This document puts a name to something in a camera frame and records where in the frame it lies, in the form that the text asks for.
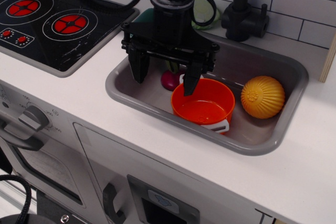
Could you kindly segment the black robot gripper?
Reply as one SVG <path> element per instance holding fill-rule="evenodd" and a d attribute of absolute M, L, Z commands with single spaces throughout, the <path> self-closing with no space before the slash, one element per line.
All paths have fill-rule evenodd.
<path fill-rule="evenodd" d="M 213 71 L 219 45 L 201 36 L 191 25 L 188 11 L 172 14 L 154 9 L 152 23 L 124 23 L 122 48 L 128 54 L 133 78 L 142 83 L 151 58 L 187 66 L 184 95 L 192 95 L 202 73 Z"/>

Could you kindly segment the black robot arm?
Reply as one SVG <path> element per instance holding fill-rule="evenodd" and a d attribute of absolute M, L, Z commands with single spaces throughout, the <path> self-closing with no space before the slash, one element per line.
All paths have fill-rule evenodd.
<path fill-rule="evenodd" d="M 202 74 L 213 71 L 219 45 L 197 33 L 193 27 L 195 0 L 150 0 L 150 22 L 124 23 L 122 48 L 128 54 L 132 74 L 142 83 L 150 58 L 156 57 L 187 67 L 185 96 L 193 94 Z"/>

